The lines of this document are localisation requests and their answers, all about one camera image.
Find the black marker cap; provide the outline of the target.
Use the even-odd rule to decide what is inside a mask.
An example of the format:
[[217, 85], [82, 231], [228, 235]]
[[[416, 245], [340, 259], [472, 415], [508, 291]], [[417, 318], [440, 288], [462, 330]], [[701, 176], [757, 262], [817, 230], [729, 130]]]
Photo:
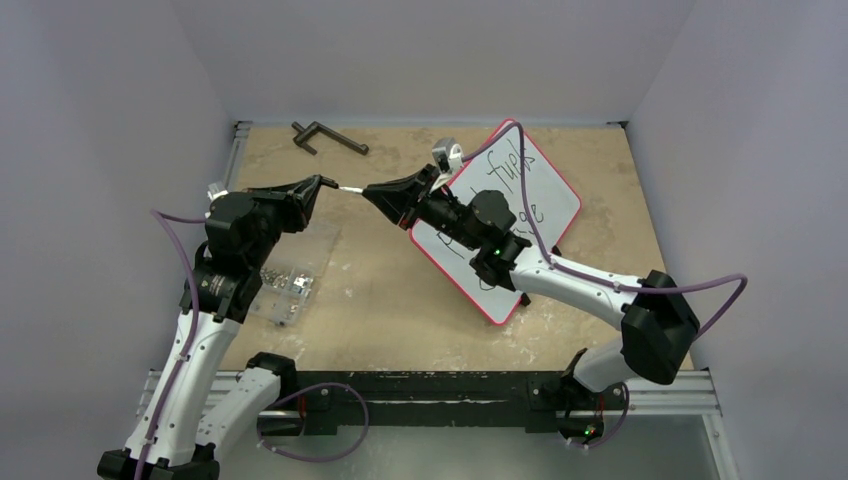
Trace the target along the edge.
[[321, 184], [328, 187], [328, 188], [332, 188], [332, 189], [339, 189], [340, 188], [339, 184], [335, 180], [332, 180], [332, 179], [330, 179], [328, 177], [324, 177], [324, 176], [321, 177]]

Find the pink framed whiteboard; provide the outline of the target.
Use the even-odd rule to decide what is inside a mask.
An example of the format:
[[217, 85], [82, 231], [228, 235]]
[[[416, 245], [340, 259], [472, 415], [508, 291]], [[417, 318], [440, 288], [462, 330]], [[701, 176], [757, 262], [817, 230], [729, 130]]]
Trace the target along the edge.
[[[447, 186], [466, 204], [483, 190], [501, 192], [516, 215], [512, 231], [532, 242], [539, 234], [547, 249], [563, 238], [579, 214], [582, 201], [565, 176], [528, 134], [506, 119]], [[435, 228], [417, 223], [409, 231], [412, 243], [494, 325], [503, 325], [520, 304], [521, 293], [493, 287], [479, 279], [470, 261], [475, 252]]]

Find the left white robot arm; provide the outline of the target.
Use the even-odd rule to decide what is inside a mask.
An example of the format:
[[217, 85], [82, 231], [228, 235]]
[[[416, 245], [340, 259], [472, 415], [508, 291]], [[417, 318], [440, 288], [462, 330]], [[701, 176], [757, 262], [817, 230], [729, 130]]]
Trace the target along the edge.
[[260, 353], [244, 373], [247, 383], [208, 409], [224, 354], [262, 286], [261, 269], [283, 234], [309, 225], [319, 191], [338, 184], [322, 175], [241, 191], [211, 194], [196, 218], [205, 240], [188, 255], [171, 225], [152, 214], [170, 237], [186, 271], [176, 332], [150, 403], [125, 445], [102, 454], [102, 479], [216, 479], [223, 458], [260, 409], [284, 409], [297, 399], [293, 360]]

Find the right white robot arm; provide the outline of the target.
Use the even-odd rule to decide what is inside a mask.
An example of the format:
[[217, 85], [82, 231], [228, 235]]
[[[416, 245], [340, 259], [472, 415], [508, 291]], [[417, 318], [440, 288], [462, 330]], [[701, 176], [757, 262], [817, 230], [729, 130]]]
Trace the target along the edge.
[[463, 202], [438, 184], [438, 169], [366, 186], [363, 197], [391, 223], [424, 223], [472, 251], [469, 266], [488, 287], [541, 295], [589, 313], [619, 331], [618, 339], [578, 352], [561, 381], [564, 399], [584, 407], [608, 387], [639, 377], [672, 384], [700, 330], [673, 279], [653, 270], [620, 275], [570, 262], [514, 232], [503, 193], [482, 190]]

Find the black metal clamp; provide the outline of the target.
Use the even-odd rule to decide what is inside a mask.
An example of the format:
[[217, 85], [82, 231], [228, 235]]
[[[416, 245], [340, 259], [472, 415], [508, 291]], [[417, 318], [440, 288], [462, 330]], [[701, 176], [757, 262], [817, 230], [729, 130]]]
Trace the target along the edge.
[[310, 144], [310, 140], [316, 135], [323, 135], [362, 156], [367, 155], [370, 151], [370, 147], [367, 144], [358, 143], [342, 133], [317, 121], [313, 121], [307, 126], [294, 121], [291, 123], [291, 127], [296, 132], [296, 135], [292, 138], [293, 143], [298, 148], [301, 148], [313, 156], [317, 154], [317, 150]]

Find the clear plastic parts box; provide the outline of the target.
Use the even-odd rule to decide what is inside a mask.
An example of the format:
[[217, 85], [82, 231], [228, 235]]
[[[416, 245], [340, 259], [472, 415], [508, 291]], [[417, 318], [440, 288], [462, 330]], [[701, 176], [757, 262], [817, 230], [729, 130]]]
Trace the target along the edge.
[[260, 270], [262, 286], [249, 312], [280, 327], [297, 323], [320, 286], [340, 230], [317, 221], [300, 233], [283, 233]]

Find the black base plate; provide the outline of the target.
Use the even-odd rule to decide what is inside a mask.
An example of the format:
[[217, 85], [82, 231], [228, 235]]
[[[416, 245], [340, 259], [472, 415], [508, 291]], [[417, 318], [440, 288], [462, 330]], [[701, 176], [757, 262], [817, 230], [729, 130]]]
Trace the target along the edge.
[[601, 393], [559, 371], [301, 371], [285, 387], [308, 393], [264, 411], [267, 436], [334, 435], [347, 426], [519, 428], [591, 440], [628, 401], [623, 384]]

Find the aluminium rail frame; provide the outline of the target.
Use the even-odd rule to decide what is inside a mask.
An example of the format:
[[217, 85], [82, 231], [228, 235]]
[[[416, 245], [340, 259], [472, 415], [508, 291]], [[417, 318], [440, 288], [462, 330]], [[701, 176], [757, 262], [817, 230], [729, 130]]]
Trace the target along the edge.
[[[280, 132], [257, 127], [243, 162], [224, 158], [216, 177], [238, 186], [265, 186], [322, 172], [353, 183], [408, 174], [430, 158], [441, 137], [483, 143], [485, 127], [356, 127], [365, 156], [321, 142], [310, 157], [285, 145]], [[582, 207], [552, 247], [566, 258], [629, 274], [665, 269], [659, 241], [622, 129], [541, 128], [530, 138], [578, 194]], [[311, 370], [518, 370], [552, 367], [583, 340], [604, 340], [575, 308], [539, 300], [518, 319], [518, 331], [497, 327], [399, 229], [363, 200], [324, 194], [318, 221], [338, 225], [339, 239], [317, 300], [290, 336], [249, 319], [221, 362], [234, 366], [250, 350], [295, 347]]]

